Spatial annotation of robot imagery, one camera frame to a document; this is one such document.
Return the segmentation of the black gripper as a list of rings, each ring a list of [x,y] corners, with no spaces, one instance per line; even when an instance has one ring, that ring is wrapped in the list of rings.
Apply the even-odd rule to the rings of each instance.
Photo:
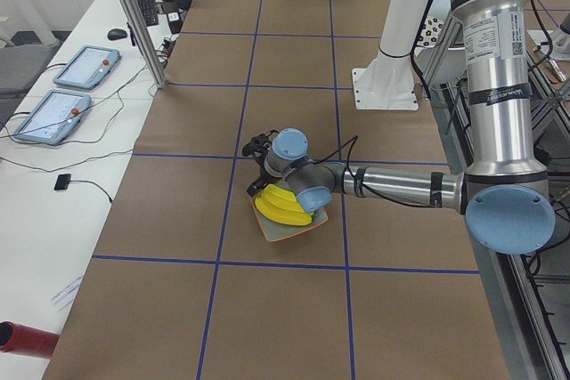
[[[258,164],[260,167],[259,180],[255,180],[247,188],[250,197],[254,197],[268,184],[275,184],[279,181],[279,172],[274,170],[266,159],[259,160]]]

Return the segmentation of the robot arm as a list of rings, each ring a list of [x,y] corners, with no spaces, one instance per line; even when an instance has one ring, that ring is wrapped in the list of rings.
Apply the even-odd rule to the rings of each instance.
[[[266,219],[305,226],[334,194],[450,208],[494,252],[546,247],[556,225],[546,166],[534,155],[524,9],[530,0],[392,0],[378,55],[353,70],[358,109],[417,107],[418,75],[439,133],[458,159],[448,174],[314,160],[299,130],[271,130],[242,150],[259,165],[248,195]]]

